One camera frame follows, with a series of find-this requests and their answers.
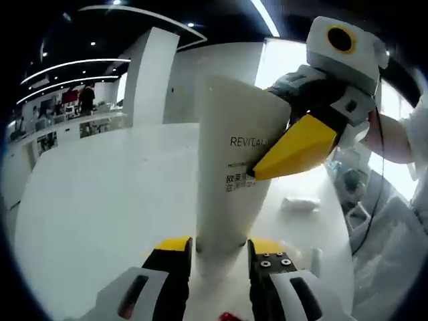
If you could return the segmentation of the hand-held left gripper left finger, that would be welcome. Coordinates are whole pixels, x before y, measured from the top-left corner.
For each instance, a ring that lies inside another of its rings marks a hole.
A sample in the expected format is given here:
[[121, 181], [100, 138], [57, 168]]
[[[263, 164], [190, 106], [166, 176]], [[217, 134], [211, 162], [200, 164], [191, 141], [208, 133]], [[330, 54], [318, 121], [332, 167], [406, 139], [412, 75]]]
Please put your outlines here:
[[132, 270], [117, 315], [123, 320], [182, 320], [189, 298], [193, 238], [164, 239]]

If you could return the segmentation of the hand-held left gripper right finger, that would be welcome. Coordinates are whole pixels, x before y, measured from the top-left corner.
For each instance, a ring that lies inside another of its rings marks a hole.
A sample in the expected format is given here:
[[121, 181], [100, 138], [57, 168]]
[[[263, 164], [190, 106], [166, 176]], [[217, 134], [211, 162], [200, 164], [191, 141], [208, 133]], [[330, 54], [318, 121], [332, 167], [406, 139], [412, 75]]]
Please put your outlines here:
[[249, 299], [255, 320], [335, 320], [336, 296], [308, 270], [298, 270], [276, 242], [248, 239]]

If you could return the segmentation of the person's right hand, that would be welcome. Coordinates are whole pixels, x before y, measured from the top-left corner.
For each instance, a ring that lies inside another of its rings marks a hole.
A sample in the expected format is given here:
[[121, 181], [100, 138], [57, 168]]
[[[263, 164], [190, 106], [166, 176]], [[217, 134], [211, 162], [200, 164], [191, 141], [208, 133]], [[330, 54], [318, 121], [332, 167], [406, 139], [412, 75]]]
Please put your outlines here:
[[397, 164], [414, 161], [409, 139], [404, 127], [378, 110], [368, 113], [369, 130], [361, 143], [372, 152]]

